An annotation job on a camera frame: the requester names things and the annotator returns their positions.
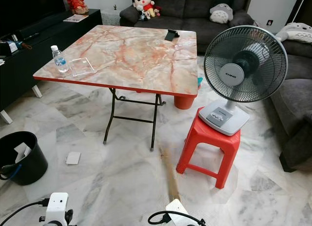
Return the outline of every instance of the electric fan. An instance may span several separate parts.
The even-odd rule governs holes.
[[[225,135],[235,134],[249,119],[236,102],[269,97],[284,81],[287,68],[286,51],[272,33],[247,25],[225,30],[210,43],[204,69],[208,84],[228,101],[212,102],[199,117]]]

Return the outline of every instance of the power cord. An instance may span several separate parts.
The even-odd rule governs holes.
[[[15,212],[13,212],[10,216],[8,216],[1,224],[0,226],[3,226],[9,219],[11,219],[14,215],[16,215],[17,213],[19,213],[21,210],[29,207],[29,206],[32,206],[32,205],[42,205],[42,206],[48,206],[49,204],[49,200],[50,198],[45,198],[45,199],[42,199],[41,201],[39,202],[35,202],[35,203],[30,203],[30,204],[27,204],[23,207],[21,207],[20,209],[16,210]]]
[[[161,215],[161,214],[164,214],[164,215],[162,216],[162,219],[160,221],[158,221],[158,222],[151,222],[152,218],[154,218],[157,215]],[[205,225],[206,222],[203,219],[198,220],[198,219],[194,218],[193,216],[190,216],[190,215],[178,212],[178,211],[171,211],[171,210],[163,210],[163,211],[156,212],[156,213],[154,213],[153,215],[151,215],[148,218],[147,222],[150,225],[159,225],[159,224],[163,224],[163,223],[168,223],[171,220],[169,214],[181,215],[181,216],[184,216],[186,218],[189,218],[191,220],[196,221],[201,226],[206,226]]]

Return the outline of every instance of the fan grille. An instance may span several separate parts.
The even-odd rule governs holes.
[[[245,78],[237,86],[219,77],[227,63],[243,66]],[[220,96],[235,102],[255,102],[270,96],[282,84],[288,67],[282,44],[273,34],[255,26],[238,26],[220,33],[209,45],[204,60],[205,76]]]

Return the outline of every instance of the clear plastic tray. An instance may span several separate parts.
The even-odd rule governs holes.
[[[81,76],[96,72],[87,58],[71,60],[69,66],[72,70],[73,76]]]

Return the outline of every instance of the red figurine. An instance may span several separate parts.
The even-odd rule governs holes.
[[[87,5],[84,3],[84,0],[67,0],[70,9],[73,14],[84,14],[89,11]]]

